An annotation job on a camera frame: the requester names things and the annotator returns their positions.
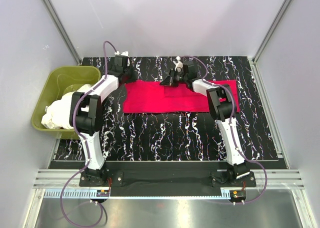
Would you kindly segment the pink t shirt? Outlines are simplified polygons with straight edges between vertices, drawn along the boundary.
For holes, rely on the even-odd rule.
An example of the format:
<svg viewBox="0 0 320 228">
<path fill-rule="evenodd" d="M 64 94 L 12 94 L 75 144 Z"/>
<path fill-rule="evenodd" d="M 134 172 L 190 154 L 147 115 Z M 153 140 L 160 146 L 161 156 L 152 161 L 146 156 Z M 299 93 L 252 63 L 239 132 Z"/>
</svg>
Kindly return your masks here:
<svg viewBox="0 0 320 228">
<path fill-rule="evenodd" d="M 209 112 L 204 95 L 192 92 L 185 84 L 161 86 L 159 82 L 138 80 L 125 85 L 127 98 L 123 103 L 126 114 Z"/>
</svg>

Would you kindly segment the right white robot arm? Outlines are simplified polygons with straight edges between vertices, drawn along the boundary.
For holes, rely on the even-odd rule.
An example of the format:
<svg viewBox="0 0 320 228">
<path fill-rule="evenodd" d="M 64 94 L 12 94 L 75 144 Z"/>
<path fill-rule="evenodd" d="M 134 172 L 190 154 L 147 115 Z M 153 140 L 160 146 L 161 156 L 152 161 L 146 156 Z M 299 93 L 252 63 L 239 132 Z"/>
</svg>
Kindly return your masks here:
<svg viewBox="0 0 320 228">
<path fill-rule="evenodd" d="M 243 154 L 241 143 L 238 138 L 236 113 L 238 108 L 236 100 L 229 85 L 219 85 L 206 80 L 205 76 L 198 77 L 198 73 L 191 64 L 182 61 L 177 56 L 167 77 L 160 83 L 164 87 L 178 87 L 185 84 L 187 89 L 205 96 L 211 117 L 217 121 L 222 139 L 226 148 L 228 168 L 225 180 L 232 186 L 239 186 L 244 182 L 245 176 L 250 174 L 246 165 L 246 157 Z"/>
</svg>

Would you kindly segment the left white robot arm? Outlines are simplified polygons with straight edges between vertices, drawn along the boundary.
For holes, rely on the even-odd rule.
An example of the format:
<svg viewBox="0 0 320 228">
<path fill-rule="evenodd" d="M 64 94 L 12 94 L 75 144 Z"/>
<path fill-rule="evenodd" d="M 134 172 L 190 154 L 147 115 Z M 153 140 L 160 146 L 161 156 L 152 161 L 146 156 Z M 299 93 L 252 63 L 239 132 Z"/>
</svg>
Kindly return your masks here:
<svg viewBox="0 0 320 228">
<path fill-rule="evenodd" d="M 69 114 L 69 123 L 80 138 L 85 155 L 85 166 L 80 172 L 97 186 L 108 181 L 100 143 L 103 102 L 123 84 L 136 80 L 127 51 L 117 51 L 105 66 L 106 74 L 89 91 L 73 93 Z"/>
</svg>

